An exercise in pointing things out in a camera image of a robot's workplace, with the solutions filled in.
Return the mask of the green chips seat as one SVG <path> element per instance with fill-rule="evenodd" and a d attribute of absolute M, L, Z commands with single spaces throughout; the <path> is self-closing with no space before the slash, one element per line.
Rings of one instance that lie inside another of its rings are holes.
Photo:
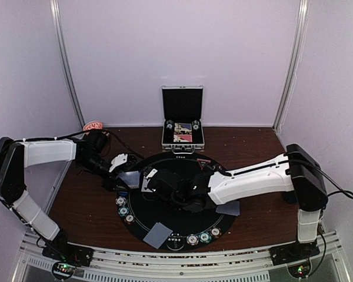
<path fill-rule="evenodd" d="M 129 209 L 125 206 L 122 206 L 118 209 L 118 214 L 120 217 L 125 217 L 129 213 Z"/>
<path fill-rule="evenodd" d="M 205 244 L 208 244 L 211 242 L 212 240 L 212 237 L 211 235 L 208 233 L 208 232 L 202 232 L 198 235 L 198 238 L 199 238 L 199 241 L 201 243 L 205 243 Z"/>

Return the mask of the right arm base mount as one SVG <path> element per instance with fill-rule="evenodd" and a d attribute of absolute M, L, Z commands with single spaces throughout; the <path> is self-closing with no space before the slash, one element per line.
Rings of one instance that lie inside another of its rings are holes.
<path fill-rule="evenodd" d="M 314 231 L 313 235 L 314 240 L 306 243 L 299 238 L 299 233 L 297 233 L 296 240 L 292 243 L 271 247 L 269 253 L 273 265 L 288 264 L 319 255 L 317 231 Z"/>

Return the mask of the blue white chips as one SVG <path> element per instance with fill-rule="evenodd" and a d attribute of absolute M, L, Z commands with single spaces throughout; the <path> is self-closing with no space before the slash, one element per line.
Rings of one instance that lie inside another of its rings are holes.
<path fill-rule="evenodd" d="M 199 243 L 199 238 L 195 234 L 190 234 L 186 237 L 186 241 L 190 246 L 196 246 Z"/>
<path fill-rule="evenodd" d="M 116 198 L 115 203 L 118 207 L 123 207 L 127 203 L 127 199 L 125 197 L 119 196 Z"/>

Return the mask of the grey blue card deck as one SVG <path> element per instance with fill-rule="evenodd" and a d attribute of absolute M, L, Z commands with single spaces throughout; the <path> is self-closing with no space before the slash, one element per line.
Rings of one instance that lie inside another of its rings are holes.
<path fill-rule="evenodd" d="M 118 177 L 130 188 L 137 189 L 139 188 L 140 182 L 140 172 L 132 171 L 132 172 L 122 172 L 118 175 Z"/>

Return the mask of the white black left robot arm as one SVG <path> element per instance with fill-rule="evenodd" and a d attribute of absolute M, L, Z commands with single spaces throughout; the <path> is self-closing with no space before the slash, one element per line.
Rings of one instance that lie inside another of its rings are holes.
<path fill-rule="evenodd" d="M 128 190 L 129 185 L 118 175 L 133 166 L 141 155 L 120 141 L 127 151 L 112 160 L 105 160 L 102 151 L 110 136 L 115 136 L 115 133 L 92 129 L 58 137 L 0 138 L 0 202 L 50 243 L 51 253 L 61 261 L 71 258 L 72 246 L 64 241 L 66 235 L 62 228 L 44 212 L 39 200 L 34 200 L 31 194 L 35 191 L 35 184 L 49 180 L 51 175 L 47 173 L 36 177 L 31 174 L 75 162 L 99 176 L 106 189 Z"/>

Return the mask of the orange chips seat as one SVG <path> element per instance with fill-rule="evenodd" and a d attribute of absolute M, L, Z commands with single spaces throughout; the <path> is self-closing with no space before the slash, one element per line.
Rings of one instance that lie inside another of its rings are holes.
<path fill-rule="evenodd" d="M 124 218 L 124 222 L 126 224 L 132 224 L 135 221 L 135 217 L 132 214 L 128 214 L 126 215 L 126 217 Z"/>
<path fill-rule="evenodd" d="M 221 167 L 220 165 L 217 165 L 217 164 L 216 164 L 216 165 L 214 166 L 214 170 L 215 170 L 215 171 L 220 171 L 220 170 L 222 170 L 222 167 Z"/>
<path fill-rule="evenodd" d="M 210 234 L 211 234 L 212 238 L 218 239 L 218 238 L 221 237 L 222 232 L 221 232 L 221 229 L 220 229 L 220 228 L 218 228 L 218 227 L 213 227 L 213 228 L 210 230 Z"/>

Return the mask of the blue white chips front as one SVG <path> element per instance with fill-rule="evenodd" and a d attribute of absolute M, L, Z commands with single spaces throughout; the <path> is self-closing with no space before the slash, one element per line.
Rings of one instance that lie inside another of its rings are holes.
<path fill-rule="evenodd" d="M 190 234 L 186 237 L 186 241 L 190 246 L 196 246 L 199 243 L 199 238 L 195 234 Z"/>

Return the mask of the clear round dealer button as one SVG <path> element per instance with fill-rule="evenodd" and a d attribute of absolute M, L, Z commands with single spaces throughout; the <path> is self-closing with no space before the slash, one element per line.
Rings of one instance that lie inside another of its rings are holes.
<path fill-rule="evenodd" d="M 179 233 L 171 233 L 166 240 L 166 246 L 171 251 L 180 251 L 184 248 L 185 237 Z"/>

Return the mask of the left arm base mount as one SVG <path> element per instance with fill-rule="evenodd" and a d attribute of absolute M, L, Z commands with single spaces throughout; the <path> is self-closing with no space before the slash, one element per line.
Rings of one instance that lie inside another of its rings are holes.
<path fill-rule="evenodd" d="M 42 251 L 44 257 L 77 267 L 90 266 L 94 250 L 90 247 L 69 243 L 68 234 L 64 229 L 59 229 L 53 240 L 46 239 L 46 237 L 37 230 L 35 232 L 45 243 L 45 247 L 43 247 Z"/>

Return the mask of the blue card front seat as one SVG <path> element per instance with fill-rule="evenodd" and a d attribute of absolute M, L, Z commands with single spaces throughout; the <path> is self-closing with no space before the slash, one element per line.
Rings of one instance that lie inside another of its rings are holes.
<path fill-rule="evenodd" d="M 162 244 L 172 234 L 172 230 L 160 222 L 154 224 L 150 231 L 146 234 L 143 241 L 155 249 L 159 249 Z"/>

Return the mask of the orange chips front seat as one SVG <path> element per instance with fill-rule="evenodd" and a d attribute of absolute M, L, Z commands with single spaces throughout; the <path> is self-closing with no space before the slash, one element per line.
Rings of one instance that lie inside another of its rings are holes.
<path fill-rule="evenodd" d="M 218 238 L 221 237 L 222 232 L 221 232 L 221 229 L 220 229 L 220 228 L 218 228 L 218 227 L 213 227 L 213 228 L 210 230 L 210 234 L 211 234 L 212 238 L 218 239 Z"/>

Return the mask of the blue card seat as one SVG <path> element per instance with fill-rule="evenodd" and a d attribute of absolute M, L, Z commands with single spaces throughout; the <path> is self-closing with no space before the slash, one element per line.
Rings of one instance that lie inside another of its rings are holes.
<path fill-rule="evenodd" d="M 146 234 L 143 241 L 155 249 L 159 249 L 162 244 L 172 234 L 172 230 L 160 222 L 154 224 L 150 231 Z"/>
<path fill-rule="evenodd" d="M 222 205 L 217 206 L 215 211 L 218 214 L 224 214 L 229 216 L 239 216 L 240 215 L 240 202 L 232 201 Z"/>

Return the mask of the red black triangle marker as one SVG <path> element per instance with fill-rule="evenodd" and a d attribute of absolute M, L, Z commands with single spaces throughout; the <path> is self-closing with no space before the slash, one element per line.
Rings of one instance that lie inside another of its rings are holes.
<path fill-rule="evenodd" d="M 201 170 L 203 170 L 206 166 L 211 164 L 211 160 L 197 158 L 197 163 L 199 164 Z"/>

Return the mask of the green chips front seat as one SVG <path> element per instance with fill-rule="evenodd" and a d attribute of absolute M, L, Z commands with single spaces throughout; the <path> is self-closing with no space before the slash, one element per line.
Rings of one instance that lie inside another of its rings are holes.
<path fill-rule="evenodd" d="M 205 244 L 208 244 L 211 242 L 212 240 L 212 237 L 211 235 L 208 233 L 208 232 L 202 232 L 198 235 L 198 238 L 199 238 L 199 241 L 201 243 L 205 243 Z"/>

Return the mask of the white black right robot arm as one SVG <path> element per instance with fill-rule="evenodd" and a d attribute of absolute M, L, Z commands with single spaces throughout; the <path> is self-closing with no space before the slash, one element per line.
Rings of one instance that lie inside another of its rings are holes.
<path fill-rule="evenodd" d="M 234 200 L 273 192 L 290 192 L 298 208 L 297 241 L 290 246 L 294 259 L 304 258 L 317 238 L 321 211 L 328 204 L 328 180 L 353 200 L 353 192 L 343 189 L 329 177 L 301 146 L 291 144 L 273 159 L 236 170 L 216 168 L 196 174 L 192 180 L 168 169 L 153 168 L 144 176 L 146 188 L 162 200 L 188 212 L 201 212 Z"/>

